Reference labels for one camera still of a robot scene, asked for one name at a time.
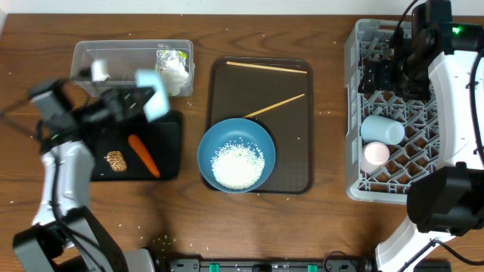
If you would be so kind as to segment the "light blue small bowl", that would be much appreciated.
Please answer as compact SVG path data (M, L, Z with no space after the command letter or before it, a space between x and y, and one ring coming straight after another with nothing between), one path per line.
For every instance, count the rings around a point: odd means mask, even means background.
M154 94L143 106L146 120L153 122L165 116L170 111L169 95L161 75L155 70L137 70L135 78L137 87L151 87L154 90Z

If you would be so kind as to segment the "brown cookie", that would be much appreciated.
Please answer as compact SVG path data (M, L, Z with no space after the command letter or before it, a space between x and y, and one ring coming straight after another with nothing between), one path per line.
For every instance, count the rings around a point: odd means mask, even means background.
M110 151L106 155L106 160L111 169L115 172L124 172L127 170L127 162L121 151Z

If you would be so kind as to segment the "orange carrot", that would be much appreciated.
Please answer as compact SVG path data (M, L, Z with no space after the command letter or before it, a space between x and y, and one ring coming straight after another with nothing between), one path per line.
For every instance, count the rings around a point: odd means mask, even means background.
M143 141L136 134L131 134L128 136L129 146L135 151L141 161L145 164L148 171L155 177L160 178L160 170L157 168L152 155L144 145Z

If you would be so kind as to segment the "light blue cup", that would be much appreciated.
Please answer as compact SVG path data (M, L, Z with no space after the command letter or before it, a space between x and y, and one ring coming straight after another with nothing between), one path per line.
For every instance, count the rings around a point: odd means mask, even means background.
M360 134L365 142L378 141L386 145L397 145L405 136L405 128L395 120L371 115L361 124Z

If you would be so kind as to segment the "white napkin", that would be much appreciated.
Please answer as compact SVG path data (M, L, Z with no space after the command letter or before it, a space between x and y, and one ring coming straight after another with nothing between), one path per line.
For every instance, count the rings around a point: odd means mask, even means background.
M160 61L160 75L169 95L179 95L181 88L188 81L185 59L180 56L171 58L163 57Z

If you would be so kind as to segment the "yellow foil snack wrapper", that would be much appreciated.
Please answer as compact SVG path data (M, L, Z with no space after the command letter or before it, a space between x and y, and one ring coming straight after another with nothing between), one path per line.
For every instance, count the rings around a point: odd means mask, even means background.
M182 73L186 72L186 60L188 55L175 49L157 50L157 62L155 70L157 72Z

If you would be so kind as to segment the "pink cup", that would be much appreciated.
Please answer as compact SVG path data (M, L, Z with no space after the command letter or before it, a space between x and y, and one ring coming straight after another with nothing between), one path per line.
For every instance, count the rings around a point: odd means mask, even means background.
M366 144L362 149L361 170L372 173L389 159L389 148L378 141Z

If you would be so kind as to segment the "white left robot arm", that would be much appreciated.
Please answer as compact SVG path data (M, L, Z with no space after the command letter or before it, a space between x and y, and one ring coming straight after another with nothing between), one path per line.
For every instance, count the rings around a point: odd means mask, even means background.
M89 208L95 168L94 129L121 125L143 113L152 120L164 107L159 76L139 75L133 87L114 87L75 109L54 79L29 91L41 113L36 139L45 167L42 200L29 229L14 235L13 250L25 271L155 271L147 249L124 252Z

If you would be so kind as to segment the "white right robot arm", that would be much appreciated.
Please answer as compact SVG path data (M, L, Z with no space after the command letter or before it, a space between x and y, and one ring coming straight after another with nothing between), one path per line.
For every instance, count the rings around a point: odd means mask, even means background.
M344 46L346 192L407 210L364 271L412 271L483 227L483 27L443 0L405 13L358 21Z

